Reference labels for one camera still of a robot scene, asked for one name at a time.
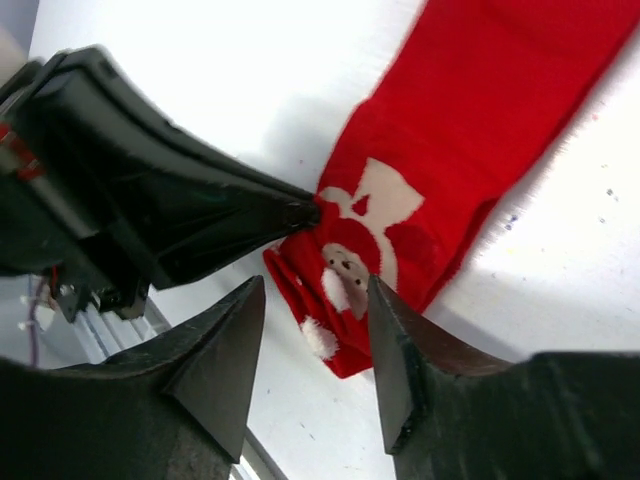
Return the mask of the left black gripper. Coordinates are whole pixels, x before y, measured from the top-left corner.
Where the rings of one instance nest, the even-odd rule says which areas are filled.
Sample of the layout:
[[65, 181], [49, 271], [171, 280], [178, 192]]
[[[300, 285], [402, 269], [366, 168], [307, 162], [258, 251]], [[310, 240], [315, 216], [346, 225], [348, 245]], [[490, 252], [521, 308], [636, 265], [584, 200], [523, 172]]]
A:
[[1, 275], [80, 276], [79, 212], [157, 289], [205, 278], [315, 226], [312, 195], [174, 126], [96, 47], [1, 86]]

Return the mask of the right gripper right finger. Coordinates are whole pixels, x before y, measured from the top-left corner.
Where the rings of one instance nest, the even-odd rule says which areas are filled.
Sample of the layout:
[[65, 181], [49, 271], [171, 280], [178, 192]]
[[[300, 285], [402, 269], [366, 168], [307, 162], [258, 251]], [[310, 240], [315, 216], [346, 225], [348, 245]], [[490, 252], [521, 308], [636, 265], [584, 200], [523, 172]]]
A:
[[399, 479], [635, 479], [639, 356], [509, 363], [412, 310], [377, 277], [368, 328], [385, 451]]

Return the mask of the red santa sock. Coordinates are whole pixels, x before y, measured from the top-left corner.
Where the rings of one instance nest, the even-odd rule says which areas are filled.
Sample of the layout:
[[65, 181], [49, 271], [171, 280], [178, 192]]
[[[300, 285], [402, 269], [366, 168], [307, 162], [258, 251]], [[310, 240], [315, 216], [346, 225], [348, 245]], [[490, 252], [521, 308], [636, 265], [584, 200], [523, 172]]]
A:
[[264, 252], [313, 354], [372, 365], [368, 282], [423, 311], [639, 23], [635, 1], [429, 1], [320, 177], [319, 223]]

